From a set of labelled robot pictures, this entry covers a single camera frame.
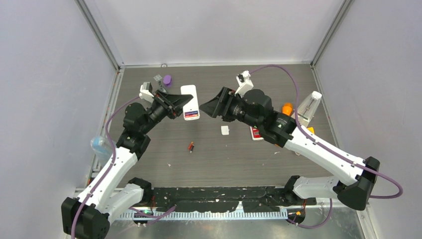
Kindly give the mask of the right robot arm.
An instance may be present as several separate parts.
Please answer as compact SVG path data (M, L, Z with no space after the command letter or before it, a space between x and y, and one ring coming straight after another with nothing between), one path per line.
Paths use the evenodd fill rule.
M327 144L311 135L303 126L281 112L274 110L272 100L262 90L253 89L241 97L234 90L223 87L216 97L203 103L199 109L212 118L243 122L258 129L268 143L294 151L329 171L331 177L306 178L294 175L284 187L284 198L290 205L308 198L338 199L358 211L366 208L379 170L374 157L362 159Z

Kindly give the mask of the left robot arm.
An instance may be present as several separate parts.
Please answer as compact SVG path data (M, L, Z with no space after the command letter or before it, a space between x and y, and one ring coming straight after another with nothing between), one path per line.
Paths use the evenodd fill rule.
M160 90L151 94L151 106L137 103L136 96L119 107L124 110L123 132L111 145L111 157L97 177L76 197L67 197L61 205L64 233L73 239L103 239L111 224L135 204L147 206L152 202L150 182L134 177L114 194L123 176L145 153L151 139L147 135L164 118L175 119L194 97L174 95Z

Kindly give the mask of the red and white remote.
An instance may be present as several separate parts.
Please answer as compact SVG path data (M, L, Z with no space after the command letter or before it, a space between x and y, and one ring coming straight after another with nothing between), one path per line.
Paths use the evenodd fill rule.
M255 127L249 127L251 132L251 137L253 141L263 140L263 137L260 135L259 130Z

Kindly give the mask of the white battery cover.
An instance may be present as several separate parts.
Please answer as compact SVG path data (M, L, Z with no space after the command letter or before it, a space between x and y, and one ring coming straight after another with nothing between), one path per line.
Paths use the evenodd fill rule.
M227 125L222 125L220 131L222 135L229 135L229 127Z

